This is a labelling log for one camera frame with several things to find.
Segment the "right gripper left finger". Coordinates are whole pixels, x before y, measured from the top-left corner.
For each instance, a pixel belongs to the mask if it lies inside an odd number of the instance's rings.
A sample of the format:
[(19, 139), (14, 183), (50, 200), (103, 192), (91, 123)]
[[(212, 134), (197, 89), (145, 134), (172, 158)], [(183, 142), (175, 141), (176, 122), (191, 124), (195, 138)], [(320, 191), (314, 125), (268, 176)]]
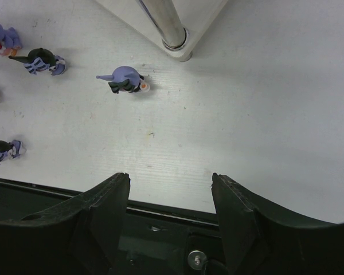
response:
[(129, 193), (126, 173), (79, 194), (0, 180), (0, 274), (110, 274)]

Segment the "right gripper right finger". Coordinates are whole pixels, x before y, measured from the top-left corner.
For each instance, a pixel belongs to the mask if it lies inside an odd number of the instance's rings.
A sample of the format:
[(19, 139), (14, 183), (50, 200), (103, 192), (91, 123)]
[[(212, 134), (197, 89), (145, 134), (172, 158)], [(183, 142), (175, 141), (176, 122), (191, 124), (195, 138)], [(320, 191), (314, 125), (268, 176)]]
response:
[(344, 223), (310, 218), (212, 175), (229, 274), (344, 274)]

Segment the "purple bunny with red cake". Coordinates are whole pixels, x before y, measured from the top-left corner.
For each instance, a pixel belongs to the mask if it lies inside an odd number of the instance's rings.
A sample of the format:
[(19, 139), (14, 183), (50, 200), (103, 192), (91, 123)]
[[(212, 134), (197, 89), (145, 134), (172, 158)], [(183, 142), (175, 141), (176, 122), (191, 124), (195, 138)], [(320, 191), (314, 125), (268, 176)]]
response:
[(15, 28), (4, 29), (0, 24), (0, 56), (15, 56), (22, 49), (22, 42)]

